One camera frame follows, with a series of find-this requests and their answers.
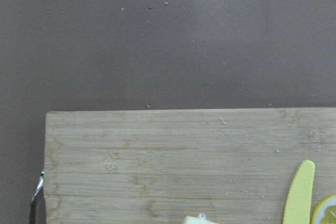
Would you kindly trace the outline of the lemon half near bun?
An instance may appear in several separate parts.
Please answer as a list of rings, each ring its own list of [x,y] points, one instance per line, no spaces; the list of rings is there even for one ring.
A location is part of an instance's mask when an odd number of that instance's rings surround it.
[[[322,200],[313,211],[311,223],[336,224],[335,200],[335,195],[331,195]]]

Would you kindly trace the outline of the wooden cutting board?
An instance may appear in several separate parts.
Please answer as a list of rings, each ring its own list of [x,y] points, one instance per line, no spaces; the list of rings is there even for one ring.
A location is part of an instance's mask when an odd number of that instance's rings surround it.
[[[335,108],[49,112],[48,223],[281,223],[315,163],[312,205],[335,193]]]

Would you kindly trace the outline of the yellow plastic knife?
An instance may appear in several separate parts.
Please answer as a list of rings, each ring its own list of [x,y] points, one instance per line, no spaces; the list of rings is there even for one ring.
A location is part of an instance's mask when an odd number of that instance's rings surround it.
[[[286,198],[282,223],[310,223],[315,164],[303,161],[298,167]]]

